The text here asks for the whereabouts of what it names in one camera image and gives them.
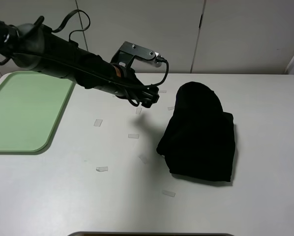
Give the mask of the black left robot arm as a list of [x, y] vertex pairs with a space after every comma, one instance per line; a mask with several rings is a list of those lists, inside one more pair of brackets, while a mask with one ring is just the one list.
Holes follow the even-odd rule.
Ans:
[[166, 60], [157, 52], [124, 42], [110, 62], [66, 41], [43, 24], [18, 27], [0, 21], [0, 65], [10, 60], [22, 69], [68, 79], [85, 89], [97, 89], [126, 99], [135, 107], [150, 108], [159, 99], [158, 84], [144, 85], [131, 67], [134, 60], [159, 67]]

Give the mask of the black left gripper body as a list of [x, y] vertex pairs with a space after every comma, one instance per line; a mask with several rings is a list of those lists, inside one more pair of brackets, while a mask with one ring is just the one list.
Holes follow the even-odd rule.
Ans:
[[150, 108], [157, 103], [159, 99], [159, 88], [144, 88], [144, 89], [127, 89], [127, 100], [134, 107], [142, 105], [145, 108]]

